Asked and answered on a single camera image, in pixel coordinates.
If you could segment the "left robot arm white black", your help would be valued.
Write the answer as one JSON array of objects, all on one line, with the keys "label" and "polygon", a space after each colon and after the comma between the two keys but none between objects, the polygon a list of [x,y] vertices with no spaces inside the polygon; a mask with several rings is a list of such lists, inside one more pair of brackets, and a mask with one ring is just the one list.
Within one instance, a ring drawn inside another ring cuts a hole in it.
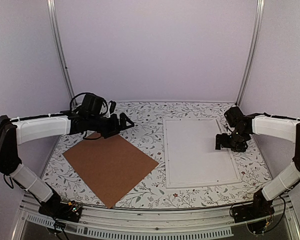
[{"label": "left robot arm white black", "polygon": [[116,102],[107,102],[91,92],[77,94],[83,97],[77,107],[58,113],[9,118],[0,116],[0,173],[10,179],[10,188],[18,184],[44,205],[53,216],[64,213],[61,197],[33,171],[26,167],[18,154],[18,147],[24,143],[53,137],[83,134],[93,131],[107,139],[134,127],[134,122],[125,113],[114,113]]}]

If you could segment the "brown cardboard backing board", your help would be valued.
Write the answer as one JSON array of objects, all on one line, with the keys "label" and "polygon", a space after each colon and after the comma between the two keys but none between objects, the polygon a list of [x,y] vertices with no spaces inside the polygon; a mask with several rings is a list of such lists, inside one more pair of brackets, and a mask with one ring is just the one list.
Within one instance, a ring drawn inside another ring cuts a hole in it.
[{"label": "brown cardboard backing board", "polygon": [[82,140],[63,156],[109,209],[158,165],[120,135]]}]

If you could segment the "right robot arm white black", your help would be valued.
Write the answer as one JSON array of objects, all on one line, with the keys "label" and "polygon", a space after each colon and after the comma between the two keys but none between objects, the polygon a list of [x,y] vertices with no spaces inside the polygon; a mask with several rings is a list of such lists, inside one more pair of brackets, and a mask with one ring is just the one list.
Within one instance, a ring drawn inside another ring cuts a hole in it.
[{"label": "right robot arm white black", "polygon": [[229,134],[219,133],[215,136],[216,150],[226,148],[244,153],[252,135],[264,135],[294,144],[292,162],[253,196],[248,213],[252,218],[259,218],[275,198],[300,182],[300,118],[266,113],[244,115],[238,107],[230,108],[224,116],[232,130]]}]

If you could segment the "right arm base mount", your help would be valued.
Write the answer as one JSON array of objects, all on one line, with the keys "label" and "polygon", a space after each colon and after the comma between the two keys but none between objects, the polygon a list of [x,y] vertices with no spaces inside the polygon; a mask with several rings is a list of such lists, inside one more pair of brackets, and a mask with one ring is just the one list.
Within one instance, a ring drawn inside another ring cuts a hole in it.
[{"label": "right arm base mount", "polygon": [[283,220],[287,208],[287,202],[282,195],[279,195],[278,197],[283,201],[283,212],[279,220],[270,227],[273,223],[275,209],[273,207],[273,200],[266,200],[262,190],[263,189],[261,188],[254,193],[252,203],[235,203],[229,209],[229,215],[234,219],[235,223],[252,221],[269,216],[269,219],[246,224],[248,231],[256,236],[273,231]]}]

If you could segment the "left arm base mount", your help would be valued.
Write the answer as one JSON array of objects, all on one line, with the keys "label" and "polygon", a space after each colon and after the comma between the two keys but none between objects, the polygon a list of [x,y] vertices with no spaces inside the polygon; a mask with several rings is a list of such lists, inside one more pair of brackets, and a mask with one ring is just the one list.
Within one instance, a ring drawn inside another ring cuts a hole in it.
[{"label": "left arm base mount", "polygon": [[58,220],[78,223],[82,215],[82,205],[74,200],[62,202],[61,196],[50,186],[52,196],[46,201],[40,202],[39,214]]}]

